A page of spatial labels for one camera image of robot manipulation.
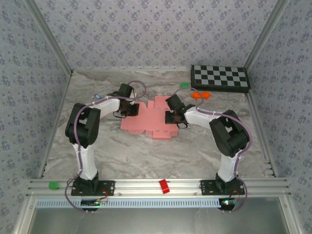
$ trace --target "pink cardboard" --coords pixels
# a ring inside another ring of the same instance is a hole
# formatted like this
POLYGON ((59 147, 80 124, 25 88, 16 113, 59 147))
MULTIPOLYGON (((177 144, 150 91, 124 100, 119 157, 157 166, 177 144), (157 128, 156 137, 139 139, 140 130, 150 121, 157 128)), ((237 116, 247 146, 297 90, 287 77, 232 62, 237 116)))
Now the pink cardboard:
POLYGON ((170 140, 176 137, 178 127, 176 124, 165 123, 165 111, 169 111, 166 99, 170 96, 155 96, 155 101, 148 101, 147 107, 144 102, 140 104, 137 116, 127 116, 121 120, 120 129, 130 134, 142 134, 154 140, 170 140))

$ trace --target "marble surface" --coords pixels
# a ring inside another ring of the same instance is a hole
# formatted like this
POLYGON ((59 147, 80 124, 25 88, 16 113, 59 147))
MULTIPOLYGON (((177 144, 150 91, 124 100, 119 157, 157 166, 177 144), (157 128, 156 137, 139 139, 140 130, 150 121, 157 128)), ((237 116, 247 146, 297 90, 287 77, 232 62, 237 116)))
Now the marble surface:
MULTIPOLYGON (((67 91, 56 136, 50 151, 45 178, 70 178, 78 171, 72 145, 65 136, 65 127, 75 103, 90 103, 97 93, 104 97, 117 90, 122 82, 141 80, 147 85, 147 94, 141 101, 147 103, 155 95, 171 95, 182 82, 189 82, 190 72, 74 72, 67 91)), ((133 85, 135 92, 143 89, 133 85)), ((178 93, 185 104, 195 104, 189 90, 178 93)), ((224 112, 234 110, 251 129, 254 142, 239 165, 240 176, 263 177, 264 157, 255 135, 250 111, 243 94, 211 92, 201 108, 224 112)), ((210 129, 190 125, 179 130, 171 140, 152 140, 151 137, 131 135, 120 129, 120 119, 112 115, 100 121, 94 144, 95 160, 101 178, 195 178, 214 177, 220 166, 218 150, 210 129)))

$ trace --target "black and white checkerboard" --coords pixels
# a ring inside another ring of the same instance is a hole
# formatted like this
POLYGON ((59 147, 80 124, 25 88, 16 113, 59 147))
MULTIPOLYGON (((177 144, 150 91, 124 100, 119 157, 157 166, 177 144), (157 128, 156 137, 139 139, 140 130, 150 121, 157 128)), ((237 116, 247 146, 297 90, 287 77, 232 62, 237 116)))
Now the black and white checkerboard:
POLYGON ((197 90, 248 93, 250 84, 246 69, 192 65, 191 86, 197 90))

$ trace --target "green block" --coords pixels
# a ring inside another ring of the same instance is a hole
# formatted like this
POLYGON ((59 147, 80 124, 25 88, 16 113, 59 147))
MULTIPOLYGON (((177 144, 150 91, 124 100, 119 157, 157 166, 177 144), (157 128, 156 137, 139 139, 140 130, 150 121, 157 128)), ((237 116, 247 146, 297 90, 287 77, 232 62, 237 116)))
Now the green block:
POLYGON ((189 83, 181 83, 181 84, 180 84, 180 87, 181 87, 181 88, 185 88, 185 87, 189 87, 189 86, 190 86, 189 83))
POLYGON ((57 190, 58 188, 59 188, 59 183, 57 183, 57 182, 50 182, 49 183, 49 189, 57 190))

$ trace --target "wall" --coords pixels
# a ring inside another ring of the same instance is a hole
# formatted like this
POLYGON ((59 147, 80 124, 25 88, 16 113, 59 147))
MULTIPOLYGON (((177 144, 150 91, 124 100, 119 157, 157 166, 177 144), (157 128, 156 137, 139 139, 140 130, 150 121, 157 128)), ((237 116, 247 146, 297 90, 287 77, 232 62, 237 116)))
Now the wall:
POLYGON ((73 69, 243 66, 275 0, 37 0, 73 69))
POLYGON ((312 233, 312 3, 291 0, 250 73, 279 175, 312 233))
POLYGON ((22 0, 0 1, 0 233, 35 178, 67 76, 22 0))

